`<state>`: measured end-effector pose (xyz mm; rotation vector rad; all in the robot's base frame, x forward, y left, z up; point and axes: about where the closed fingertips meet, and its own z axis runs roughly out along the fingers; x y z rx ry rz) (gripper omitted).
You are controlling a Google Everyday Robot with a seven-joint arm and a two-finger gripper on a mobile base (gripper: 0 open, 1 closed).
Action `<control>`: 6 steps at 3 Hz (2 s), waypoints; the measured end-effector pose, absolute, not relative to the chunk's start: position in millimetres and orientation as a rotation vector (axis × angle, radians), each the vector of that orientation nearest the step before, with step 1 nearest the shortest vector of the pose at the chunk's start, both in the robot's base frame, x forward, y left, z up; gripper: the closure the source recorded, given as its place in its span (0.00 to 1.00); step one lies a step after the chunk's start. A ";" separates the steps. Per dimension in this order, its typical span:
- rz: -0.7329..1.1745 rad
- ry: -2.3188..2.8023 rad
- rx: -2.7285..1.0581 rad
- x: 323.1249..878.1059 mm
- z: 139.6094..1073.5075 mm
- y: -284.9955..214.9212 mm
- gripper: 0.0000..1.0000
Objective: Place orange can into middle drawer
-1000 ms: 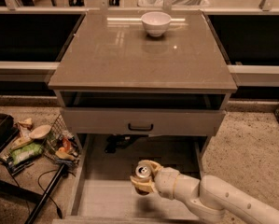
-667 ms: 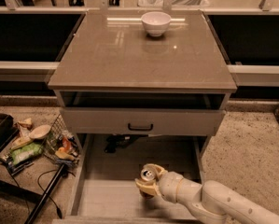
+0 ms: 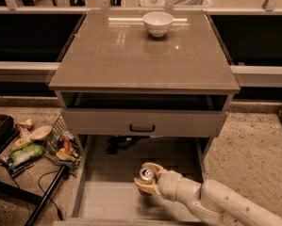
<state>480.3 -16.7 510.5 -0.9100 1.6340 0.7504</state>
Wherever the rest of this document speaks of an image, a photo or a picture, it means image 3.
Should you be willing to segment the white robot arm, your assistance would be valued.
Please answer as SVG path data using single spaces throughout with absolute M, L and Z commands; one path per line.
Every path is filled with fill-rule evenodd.
M 218 226 L 227 213 L 244 226 L 282 226 L 282 218 L 218 181 L 197 183 L 155 163 L 144 163 L 135 185 L 144 193 L 180 202 L 208 226 Z

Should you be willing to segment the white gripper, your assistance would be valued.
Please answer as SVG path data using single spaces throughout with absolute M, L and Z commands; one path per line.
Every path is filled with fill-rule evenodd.
M 160 195 L 164 200 L 175 202 L 176 189 L 182 175 L 173 170 L 163 170 L 163 167 L 156 163 L 144 163 L 141 167 L 151 168 L 155 173 L 155 177 L 160 175 L 158 177 L 158 183 L 155 180 L 145 181 L 135 178 L 134 183 L 136 187 L 147 194 Z

